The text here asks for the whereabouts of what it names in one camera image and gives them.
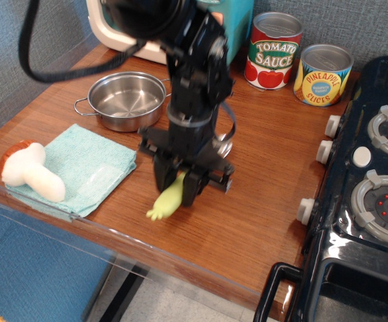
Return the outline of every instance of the tomato sauce can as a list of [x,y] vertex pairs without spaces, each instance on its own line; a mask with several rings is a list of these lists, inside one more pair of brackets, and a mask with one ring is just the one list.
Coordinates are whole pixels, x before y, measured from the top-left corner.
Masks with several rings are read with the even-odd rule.
[[339,102],[354,64],[346,48],[316,44],[301,52],[294,94],[302,102],[329,106]]
[[291,76],[303,25],[292,15],[264,12],[254,18],[245,77],[261,89],[280,89]]

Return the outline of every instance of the black oven door handle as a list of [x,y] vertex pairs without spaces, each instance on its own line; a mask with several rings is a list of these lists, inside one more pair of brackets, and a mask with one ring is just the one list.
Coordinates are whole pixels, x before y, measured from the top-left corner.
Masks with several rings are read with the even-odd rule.
[[[294,267],[286,263],[276,263],[273,265],[267,282],[262,291],[260,302],[255,311],[254,322],[266,322],[267,317],[269,317],[270,309],[275,299],[279,283],[282,280],[289,280],[291,282],[298,284],[301,282],[303,271],[300,268]],[[293,301],[291,301],[288,312],[291,312]]]

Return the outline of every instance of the gray burner ring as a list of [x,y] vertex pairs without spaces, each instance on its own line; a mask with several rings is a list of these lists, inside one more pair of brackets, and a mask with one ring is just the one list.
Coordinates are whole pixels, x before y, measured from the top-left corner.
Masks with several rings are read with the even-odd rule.
[[350,205],[356,223],[365,228],[371,235],[388,243],[388,230],[376,222],[375,216],[366,210],[364,203],[365,195],[381,186],[388,186],[388,176],[379,176],[376,170],[368,171],[365,179],[358,183],[352,191]]
[[378,114],[370,120],[367,131],[372,145],[388,153],[388,139],[379,133],[379,126],[385,122],[388,122],[388,105],[382,106]]

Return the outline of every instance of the toy stove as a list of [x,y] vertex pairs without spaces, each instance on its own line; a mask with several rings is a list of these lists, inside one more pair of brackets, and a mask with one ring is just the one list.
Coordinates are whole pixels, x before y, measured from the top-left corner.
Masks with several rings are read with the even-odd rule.
[[297,214],[308,226],[303,268],[273,266],[255,321],[266,321],[281,280],[295,283],[287,321],[388,321],[388,56],[366,65],[326,134],[321,189]]

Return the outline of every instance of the green toy vegetable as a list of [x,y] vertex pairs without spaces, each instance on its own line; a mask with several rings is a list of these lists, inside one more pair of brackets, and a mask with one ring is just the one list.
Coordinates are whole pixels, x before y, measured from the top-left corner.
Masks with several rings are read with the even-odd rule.
[[182,203],[183,179],[185,173],[182,172],[173,183],[165,189],[155,200],[154,206],[146,213],[147,218],[152,221],[169,218]]

